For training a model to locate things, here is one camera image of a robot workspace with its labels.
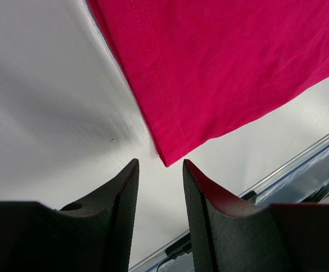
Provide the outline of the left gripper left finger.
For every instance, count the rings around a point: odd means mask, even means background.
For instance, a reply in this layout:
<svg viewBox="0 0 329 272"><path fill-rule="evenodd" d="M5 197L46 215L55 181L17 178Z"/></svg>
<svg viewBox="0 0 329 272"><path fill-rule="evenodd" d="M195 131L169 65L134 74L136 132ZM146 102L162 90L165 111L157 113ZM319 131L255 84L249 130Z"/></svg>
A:
<svg viewBox="0 0 329 272"><path fill-rule="evenodd" d="M128 271L140 164L53 210L0 201L0 271Z"/></svg>

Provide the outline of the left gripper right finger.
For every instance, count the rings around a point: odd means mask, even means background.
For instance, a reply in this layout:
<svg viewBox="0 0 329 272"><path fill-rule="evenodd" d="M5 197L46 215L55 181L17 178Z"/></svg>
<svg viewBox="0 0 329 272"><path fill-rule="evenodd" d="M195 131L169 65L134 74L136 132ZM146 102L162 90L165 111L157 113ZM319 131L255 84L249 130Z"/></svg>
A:
<svg viewBox="0 0 329 272"><path fill-rule="evenodd" d="M196 271L329 271L329 205L260 208L183 162Z"/></svg>

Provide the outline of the magenta t shirt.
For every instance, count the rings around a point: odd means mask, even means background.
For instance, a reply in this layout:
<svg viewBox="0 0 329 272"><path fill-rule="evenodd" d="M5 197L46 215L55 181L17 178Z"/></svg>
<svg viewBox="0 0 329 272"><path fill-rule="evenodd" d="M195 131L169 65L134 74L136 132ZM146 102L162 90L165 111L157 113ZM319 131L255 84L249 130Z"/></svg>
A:
<svg viewBox="0 0 329 272"><path fill-rule="evenodd" d="M165 166L329 77L329 1L90 1Z"/></svg>

